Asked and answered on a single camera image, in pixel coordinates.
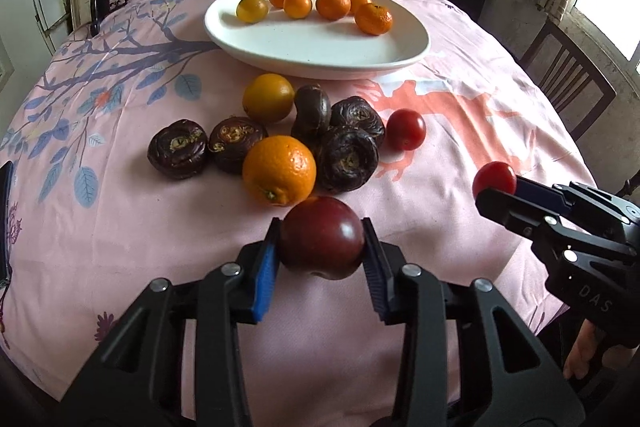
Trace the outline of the person's right hand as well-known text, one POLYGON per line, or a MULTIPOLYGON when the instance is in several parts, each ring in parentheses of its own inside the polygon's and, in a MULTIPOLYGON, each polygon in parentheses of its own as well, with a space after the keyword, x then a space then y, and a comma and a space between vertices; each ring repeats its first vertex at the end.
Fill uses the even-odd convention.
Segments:
POLYGON ((563 367, 565 379, 584 378, 589 371, 589 364, 596 355, 604 334, 601 329, 589 321, 582 323, 578 336, 563 367))

